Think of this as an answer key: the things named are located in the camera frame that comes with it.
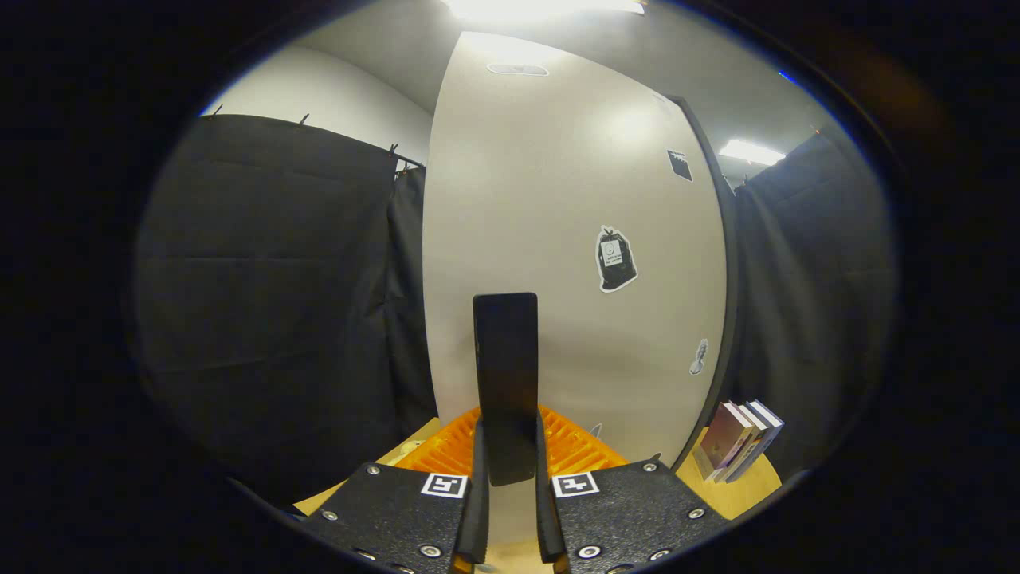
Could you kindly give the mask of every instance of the ceiling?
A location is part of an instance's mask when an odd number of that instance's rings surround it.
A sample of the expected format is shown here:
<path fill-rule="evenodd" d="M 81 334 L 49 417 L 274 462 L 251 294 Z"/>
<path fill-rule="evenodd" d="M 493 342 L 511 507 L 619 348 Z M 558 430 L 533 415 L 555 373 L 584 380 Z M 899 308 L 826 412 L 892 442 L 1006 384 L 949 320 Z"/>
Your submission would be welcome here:
<path fill-rule="evenodd" d="M 461 32 L 529 40 L 615 69 L 687 100 L 714 149 L 731 138 L 787 153 L 835 120 L 778 67 L 717 24 L 666 2 L 644 16 L 573 14 L 536 23 L 464 21 L 441 0 L 377 0 L 296 42 L 386 82 L 429 114 Z M 765 166 L 719 157 L 735 187 Z"/>

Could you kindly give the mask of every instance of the white door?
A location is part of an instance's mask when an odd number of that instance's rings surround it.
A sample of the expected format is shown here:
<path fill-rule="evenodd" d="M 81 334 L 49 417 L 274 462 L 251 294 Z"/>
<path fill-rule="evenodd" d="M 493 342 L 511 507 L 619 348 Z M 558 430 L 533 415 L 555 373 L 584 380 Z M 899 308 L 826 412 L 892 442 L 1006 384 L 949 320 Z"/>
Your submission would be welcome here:
<path fill-rule="evenodd" d="M 600 268 L 622 261 L 603 252 L 601 266 L 603 225 L 636 268 L 613 293 Z M 432 122 L 422 253 L 444 424 L 478 404 L 471 298 L 533 292 L 540 403 L 602 423 L 629 461 L 673 462 L 712 382 L 726 299 L 715 189 L 675 104 L 573 54 L 462 34 Z"/>

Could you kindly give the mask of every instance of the wooden table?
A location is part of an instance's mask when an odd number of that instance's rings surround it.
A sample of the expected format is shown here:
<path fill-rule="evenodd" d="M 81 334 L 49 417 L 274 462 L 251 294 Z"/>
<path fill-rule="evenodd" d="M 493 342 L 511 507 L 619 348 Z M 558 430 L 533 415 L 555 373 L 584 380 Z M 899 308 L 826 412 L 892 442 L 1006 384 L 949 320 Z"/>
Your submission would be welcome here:
<path fill-rule="evenodd" d="M 417 432 L 407 437 L 407 440 L 400 447 L 387 453 L 376 462 L 384 465 L 396 464 L 407 453 L 414 450 L 418 445 L 421 445 L 429 436 L 439 432 L 440 428 L 440 420 L 432 419 L 425 426 L 418 429 Z M 698 442 L 695 445 L 696 448 L 698 445 L 701 445 L 706 430 L 707 428 L 702 429 L 701 435 L 698 437 Z M 702 480 L 698 465 L 690 455 L 684 459 L 683 464 L 680 465 L 676 475 L 684 484 L 708 503 L 710 507 L 728 520 L 736 518 L 750 510 L 751 507 L 765 500 L 766 497 L 779 488 L 781 484 L 775 469 L 772 468 L 772 464 L 768 462 L 768 459 L 764 455 L 758 457 L 755 464 L 744 473 L 744 476 L 740 480 L 729 484 L 705 482 Z M 305 515 L 310 516 L 343 484 L 341 482 L 294 506 L 305 513 Z M 553 572 L 552 565 L 543 564 L 539 557 L 538 539 L 525 540 L 514 544 L 491 545 L 487 551 L 486 559 L 487 564 L 475 568 L 475 572 L 491 574 L 509 574 L 511 572 L 514 574 L 551 574 Z"/>

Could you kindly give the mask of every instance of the book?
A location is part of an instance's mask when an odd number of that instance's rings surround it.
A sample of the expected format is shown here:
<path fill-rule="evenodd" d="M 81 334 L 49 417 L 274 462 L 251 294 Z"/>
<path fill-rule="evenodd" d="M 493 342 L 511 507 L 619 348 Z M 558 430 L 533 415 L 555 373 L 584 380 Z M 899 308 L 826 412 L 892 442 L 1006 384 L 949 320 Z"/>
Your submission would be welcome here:
<path fill-rule="evenodd" d="M 740 468 L 737 468 L 736 471 L 733 472 L 733 474 L 729 475 L 729 478 L 726 479 L 726 482 L 732 482 L 741 478 L 741 476 L 743 476 L 744 473 L 748 472 L 748 469 L 751 468 L 751 465 L 755 464 L 755 461 L 758 460 L 758 457 L 761 457 L 762 454 L 765 453 L 765 450 L 768 449 L 768 446 L 772 445 L 772 441 L 775 440 L 775 436 L 779 434 L 779 431 L 782 430 L 782 427 L 785 424 L 778 417 L 776 417 L 774 413 L 769 411 L 764 405 L 761 404 L 761 402 L 757 400 L 748 403 L 747 407 L 748 409 L 751 410 L 752 413 L 758 416 L 758 418 L 761 419 L 763 423 L 766 423 L 769 426 L 769 429 L 768 431 L 765 432 L 765 438 L 763 438 L 761 443 L 758 445 L 758 447 L 755 449 L 755 452 L 752 453 L 751 456 L 749 456 L 748 459 L 741 464 Z"/>
<path fill-rule="evenodd" d="M 702 478 L 714 481 L 724 473 L 754 430 L 754 425 L 735 405 L 728 402 L 720 404 L 712 424 L 705 431 L 705 438 L 694 450 Z"/>
<path fill-rule="evenodd" d="M 765 434 L 768 432 L 769 429 L 769 426 L 766 423 L 762 422 L 762 420 L 759 419 L 758 417 L 755 417 L 755 414 L 752 413 L 751 410 L 748 409 L 746 405 L 741 405 L 740 407 L 737 407 L 737 409 L 740 409 L 742 415 L 744 415 L 749 421 L 751 421 L 751 424 L 755 426 L 755 430 L 751 435 L 751 438 L 744 443 L 744 448 L 741 449 L 741 452 L 736 454 L 736 457 L 733 457 L 733 461 L 728 465 L 726 465 L 726 472 L 716 477 L 715 479 L 716 482 L 731 482 L 730 480 L 727 479 L 733 476 L 733 474 L 736 473 L 736 470 L 741 468 L 741 465 L 743 465 L 744 462 L 747 461 L 748 458 L 754 454 L 754 452 L 761 445 L 762 439 L 765 438 Z"/>

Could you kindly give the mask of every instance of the curtain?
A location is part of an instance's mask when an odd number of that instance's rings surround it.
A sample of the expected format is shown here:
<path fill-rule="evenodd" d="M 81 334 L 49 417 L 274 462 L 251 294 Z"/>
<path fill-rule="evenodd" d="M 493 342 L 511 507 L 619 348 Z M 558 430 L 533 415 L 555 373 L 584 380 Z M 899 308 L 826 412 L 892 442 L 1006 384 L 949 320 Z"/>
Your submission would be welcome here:
<path fill-rule="evenodd" d="M 148 392 L 273 504 L 333 486 L 435 415 L 427 363 L 408 368 L 421 352 L 403 349 L 423 337 L 406 286 L 420 262 L 403 255 L 420 191 L 411 177 L 395 189 L 396 161 L 325 129 L 217 114 L 156 181 L 135 273 Z"/>
<path fill-rule="evenodd" d="M 880 380 L 897 252 L 880 185 L 839 134 L 813 136 L 735 194 L 743 327 L 729 395 L 785 421 L 768 451 L 785 480 L 828 455 Z"/>

